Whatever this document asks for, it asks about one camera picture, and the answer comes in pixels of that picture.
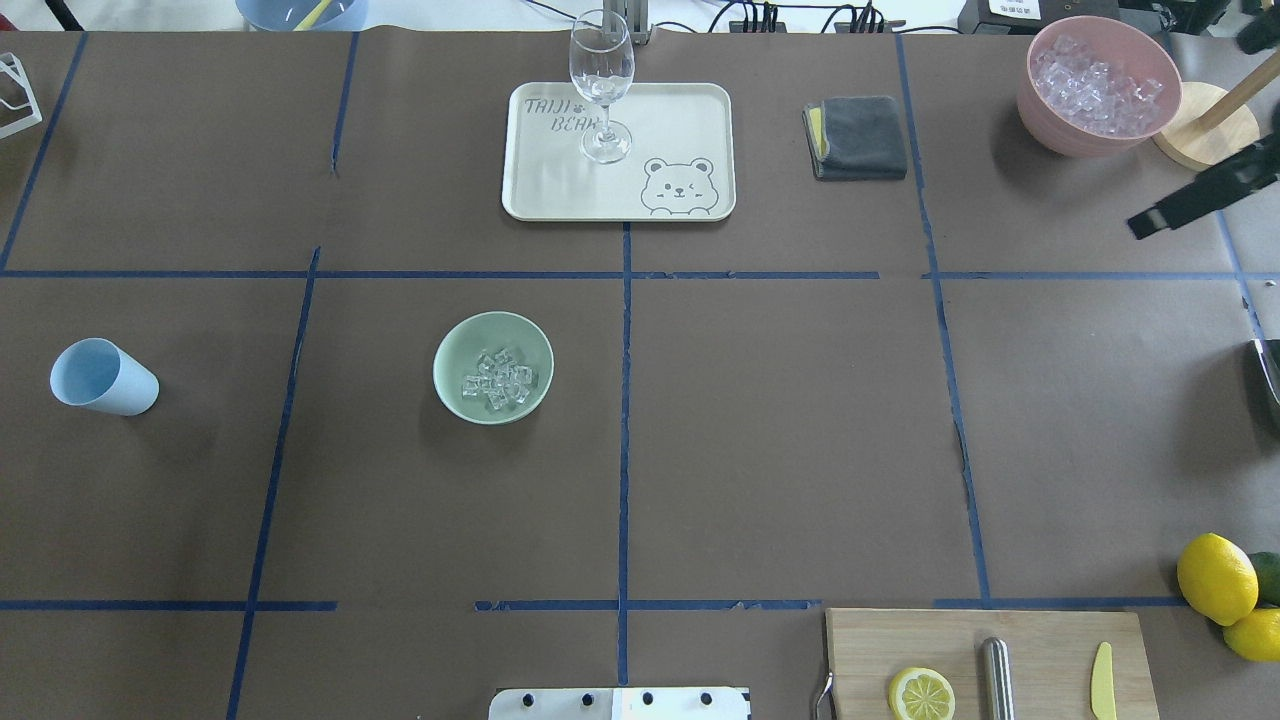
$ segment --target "light green bowl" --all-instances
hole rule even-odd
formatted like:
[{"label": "light green bowl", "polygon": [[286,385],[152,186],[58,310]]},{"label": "light green bowl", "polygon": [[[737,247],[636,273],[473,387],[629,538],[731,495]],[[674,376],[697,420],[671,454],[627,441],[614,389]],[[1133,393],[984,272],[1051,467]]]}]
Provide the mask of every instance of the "light green bowl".
[{"label": "light green bowl", "polygon": [[[476,361],[483,354],[493,354],[503,347],[518,350],[520,363],[532,368],[536,377],[524,405],[490,410],[484,396],[462,396],[462,378],[476,374]],[[440,402],[458,418],[479,425],[504,425],[538,407],[552,387],[554,372],[556,355],[541,328],[529,318],[494,310],[462,320],[444,336],[431,364],[431,380]]]}]

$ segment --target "pink bowl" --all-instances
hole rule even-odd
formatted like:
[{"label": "pink bowl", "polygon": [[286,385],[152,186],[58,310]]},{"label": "pink bowl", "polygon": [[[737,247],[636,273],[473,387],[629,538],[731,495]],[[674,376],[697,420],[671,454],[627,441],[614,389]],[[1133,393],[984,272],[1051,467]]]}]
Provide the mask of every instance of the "pink bowl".
[{"label": "pink bowl", "polygon": [[[1036,92],[1032,61],[1052,47],[1060,35],[1070,35],[1088,42],[1100,60],[1119,67],[1120,72],[1138,82],[1153,78],[1165,86],[1156,99],[1160,114],[1144,135],[1106,136],[1078,128],[1055,113]],[[1027,51],[1021,81],[1018,85],[1018,114],[1023,118],[1023,124],[1041,145],[1071,158],[1102,158],[1138,145],[1164,129],[1169,120],[1174,119],[1181,101],[1183,78],[1165,49],[1134,27],[1096,15],[1064,18],[1039,31]]]}]

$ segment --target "wooden cutting board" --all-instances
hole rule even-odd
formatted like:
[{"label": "wooden cutting board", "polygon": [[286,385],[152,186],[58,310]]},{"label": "wooden cutting board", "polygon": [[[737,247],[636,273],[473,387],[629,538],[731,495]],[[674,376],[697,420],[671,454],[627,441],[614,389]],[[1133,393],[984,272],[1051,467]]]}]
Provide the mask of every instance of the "wooden cutting board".
[{"label": "wooden cutting board", "polygon": [[1094,720],[1089,676],[1098,643],[1115,661],[1119,720],[1160,720],[1142,628],[1133,612],[1021,610],[827,610],[836,716],[892,720],[888,683],[902,667],[942,673],[956,720],[989,717],[982,641],[1009,644],[1018,720]]}]

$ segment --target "bear drawing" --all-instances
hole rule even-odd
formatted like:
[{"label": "bear drawing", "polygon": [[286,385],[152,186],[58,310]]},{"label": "bear drawing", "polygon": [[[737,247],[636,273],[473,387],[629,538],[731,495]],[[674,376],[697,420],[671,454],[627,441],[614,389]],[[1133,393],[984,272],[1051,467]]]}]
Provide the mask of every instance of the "bear drawing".
[{"label": "bear drawing", "polygon": [[649,174],[640,201],[650,215],[710,215],[719,201],[712,184],[712,161],[695,158],[687,165],[654,158],[644,164]]}]

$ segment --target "wooden stand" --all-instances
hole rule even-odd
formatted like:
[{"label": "wooden stand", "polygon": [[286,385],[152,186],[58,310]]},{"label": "wooden stand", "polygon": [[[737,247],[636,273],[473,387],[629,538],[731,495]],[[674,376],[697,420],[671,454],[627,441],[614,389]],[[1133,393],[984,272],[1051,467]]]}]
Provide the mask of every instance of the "wooden stand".
[{"label": "wooden stand", "polygon": [[1244,104],[1280,76],[1280,51],[1272,53],[1230,92],[1203,82],[1183,83],[1183,104],[1169,126],[1156,133],[1166,155],[1203,170],[1257,142],[1258,120]]}]

